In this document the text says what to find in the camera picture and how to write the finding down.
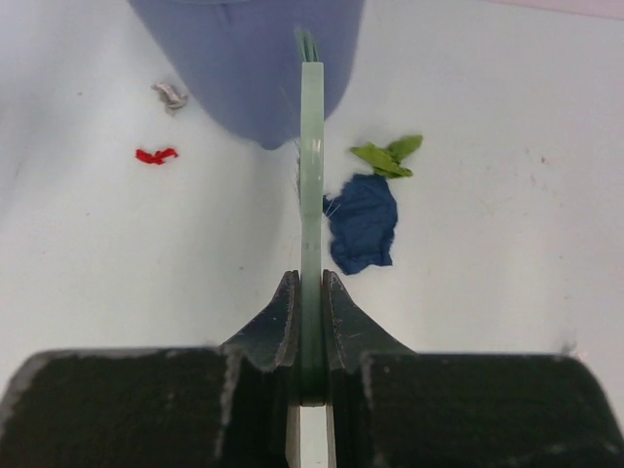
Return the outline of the red paper scrap upper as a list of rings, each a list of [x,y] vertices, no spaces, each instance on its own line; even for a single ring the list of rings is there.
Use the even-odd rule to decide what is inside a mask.
[[[155,152],[148,152],[138,148],[135,152],[135,158],[146,165],[164,165],[168,159],[177,158],[178,153],[174,148],[167,147]]]

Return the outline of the blue plastic waste bin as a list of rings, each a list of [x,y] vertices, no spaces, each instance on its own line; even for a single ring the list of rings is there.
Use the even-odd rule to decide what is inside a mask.
[[[273,150],[299,135],[302,58],[311,34],[324,66],[325,113],[348,87],[362,1],[134,1],[184,86],[225,130]]]

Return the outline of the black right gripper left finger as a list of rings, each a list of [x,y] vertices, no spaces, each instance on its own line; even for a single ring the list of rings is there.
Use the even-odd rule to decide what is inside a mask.
[[[5,467],[296,467],[300,283],[223,344],[57,349],[1,401]]]

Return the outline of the dark blue paper scrap right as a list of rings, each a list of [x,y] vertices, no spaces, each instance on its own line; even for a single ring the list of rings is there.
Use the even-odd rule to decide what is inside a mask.
[[[323,197],[323,211],[330,223],[331,258],[343,274],[393,264],[398,208],[384,177],[353,175],[339,195]]]

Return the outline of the grey paper scrap near bin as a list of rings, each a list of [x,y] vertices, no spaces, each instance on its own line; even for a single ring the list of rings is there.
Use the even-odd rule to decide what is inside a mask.
[[[168,83],[154,83],[150,89],[158,94],[165,111],[171,116],[176,115],[188,103],[188,95],[179,92],[175,86]]]

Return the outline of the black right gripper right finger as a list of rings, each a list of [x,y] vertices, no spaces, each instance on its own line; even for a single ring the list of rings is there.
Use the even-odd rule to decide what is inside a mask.
[[[598,380],[563,354],[417,353],[323,275],[332,467],[619,467]]]

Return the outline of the green paper scrap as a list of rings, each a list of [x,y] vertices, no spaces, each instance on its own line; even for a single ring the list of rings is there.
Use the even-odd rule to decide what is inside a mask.
[[[411,177],[412,171],[403,166],[403,161],[418,150],[423,135],[402,136],[385,147],[367,142],[362,146],[352,146],[349,152],[368,163],[376,175],[385,178]]]

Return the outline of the light green hand brush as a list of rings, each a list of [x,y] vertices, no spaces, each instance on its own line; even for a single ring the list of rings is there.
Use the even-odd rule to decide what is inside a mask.
[[[301,216],[300,395],[305,407],[326,401],[322,322],[325,73],[313,35],[295,31],[301,58],[298,199]]]

